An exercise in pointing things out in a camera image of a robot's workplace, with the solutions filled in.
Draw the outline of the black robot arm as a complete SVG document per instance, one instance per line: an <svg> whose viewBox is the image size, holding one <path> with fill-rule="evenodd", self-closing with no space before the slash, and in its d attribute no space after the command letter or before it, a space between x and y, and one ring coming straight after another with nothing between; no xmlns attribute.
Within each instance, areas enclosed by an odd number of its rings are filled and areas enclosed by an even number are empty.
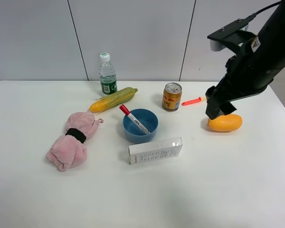
<svg viewBox="0 0 285 228"><path fill-rule="evenodd" d="M274 6L276 10L256 35L243 27L260 11L207 36L234 53L224 77L206 91L206 115L211 120L234 112L232 101L262 93L285 67L285 0Z"/></svg>

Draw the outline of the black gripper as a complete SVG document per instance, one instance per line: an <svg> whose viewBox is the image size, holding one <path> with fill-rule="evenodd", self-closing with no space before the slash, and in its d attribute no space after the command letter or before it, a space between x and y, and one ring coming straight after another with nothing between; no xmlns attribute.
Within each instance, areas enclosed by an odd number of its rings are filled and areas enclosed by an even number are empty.
<svg viewBox="0 0 285 228"><path fill-rule="evenodd" d="M273 71L255 69L227 73L216 85L206 91L206 115L214 120L221 115L229 115L236 111L230 102L255 96L267 88L273 81Z"/></svg>

